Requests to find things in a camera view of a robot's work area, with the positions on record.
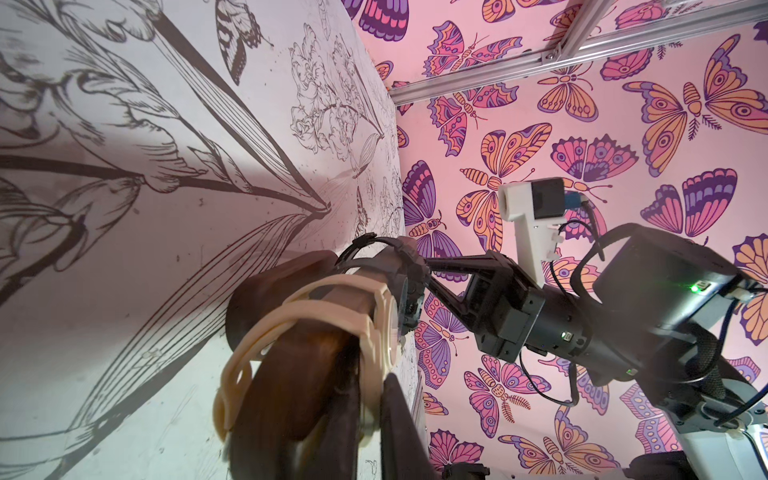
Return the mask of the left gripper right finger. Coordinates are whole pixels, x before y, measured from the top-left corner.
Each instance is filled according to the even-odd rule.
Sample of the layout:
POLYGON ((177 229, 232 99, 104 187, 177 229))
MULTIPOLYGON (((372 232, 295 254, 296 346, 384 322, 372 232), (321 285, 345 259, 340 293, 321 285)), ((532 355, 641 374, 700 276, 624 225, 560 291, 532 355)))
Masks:
POLYGON ((400 383, 394 373, 384 380, 380 410, 381 468, 385 480, 432 480, 438 476, 421 442, 400 383))

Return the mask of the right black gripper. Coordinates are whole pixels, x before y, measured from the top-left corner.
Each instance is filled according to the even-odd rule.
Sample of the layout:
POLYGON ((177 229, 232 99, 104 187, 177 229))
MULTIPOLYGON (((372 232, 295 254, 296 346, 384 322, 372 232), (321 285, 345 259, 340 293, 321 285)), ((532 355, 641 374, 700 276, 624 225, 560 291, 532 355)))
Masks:
POLYGON ((620 244, 591 288, 577 265, 568 291, 538 286, 503 254, 426 258, 433 276, 471 279, 463 294, 436 278, 430 293, 475 335, 481 352, 512 362, 523 348, 583 366, 594 382, 694 384, 718 369, 722 334, 709 328, 739 304, 743 273, 708 247, 627 224, 600 246, 620 244))

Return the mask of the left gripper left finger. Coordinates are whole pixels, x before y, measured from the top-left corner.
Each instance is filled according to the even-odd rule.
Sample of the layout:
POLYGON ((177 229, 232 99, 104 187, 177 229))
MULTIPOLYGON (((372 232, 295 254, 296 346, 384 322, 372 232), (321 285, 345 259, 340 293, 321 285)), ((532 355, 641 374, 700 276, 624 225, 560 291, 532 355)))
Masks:
POLYGON ((356 360, 337 363, 312 398, 314 423, 296 447, 297 479, 354 479, 361 389, 356 360))

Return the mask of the beige watch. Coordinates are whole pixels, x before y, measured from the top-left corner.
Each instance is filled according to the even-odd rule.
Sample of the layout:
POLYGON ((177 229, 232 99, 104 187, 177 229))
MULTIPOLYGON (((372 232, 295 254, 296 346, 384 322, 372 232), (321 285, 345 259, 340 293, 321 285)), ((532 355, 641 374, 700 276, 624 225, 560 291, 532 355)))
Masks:
POLYGON ((213 403, 214 427, 221 440, 228 439, 252 382, 251 363, 301 319, 327 323, 357 337, 360 379, 366 380, 372 372, 368 365, 373 359, 370 339, 373 322, 369 315, 322 300, 287 302, 268 313, 245 335, 222 370, 213 403))
POLYGON ((379 429, 383 383, 398 361, 398 306, 388 286, 360 275, 336 274, 302 287, 284 301, 304 318, 333 325, 358 338, 360 443, 367 444, 379 429), (326 300, 311 300, 321 287, 348 287, 372 296, 374 313, 360 313, 326 300))

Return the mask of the black watch wide face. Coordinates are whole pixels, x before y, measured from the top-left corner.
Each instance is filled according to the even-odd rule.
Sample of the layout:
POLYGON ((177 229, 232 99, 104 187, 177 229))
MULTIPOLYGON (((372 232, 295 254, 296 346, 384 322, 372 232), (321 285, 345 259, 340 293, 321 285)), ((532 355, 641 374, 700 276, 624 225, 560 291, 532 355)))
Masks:
POLYGON ((429 269, 419 265, 401 267, 395 276, 399 333, 402 336, 418 327, 423 310, 424 292, 430 277, 429 269))

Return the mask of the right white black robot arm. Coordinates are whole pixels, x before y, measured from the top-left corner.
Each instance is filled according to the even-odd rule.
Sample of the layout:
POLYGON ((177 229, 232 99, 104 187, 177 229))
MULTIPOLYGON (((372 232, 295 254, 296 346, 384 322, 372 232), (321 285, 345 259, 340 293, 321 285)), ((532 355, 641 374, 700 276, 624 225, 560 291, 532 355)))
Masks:
POLYGON ((762 395, 723 358, 723 334, 736 308, 759 286, 713 250, 670 232, 625 224, 597 239, 592 255, 620 250, 592 286, 573 270, 568 287, 537 284, 515 261, 483 255, 427 261, 430 292, 474 334, 483 373, 505 382, 521 352, 552 354, 568 375, 595 386, 636 381, 651 404, 685 432, 722 433, 764 413, 762 395))

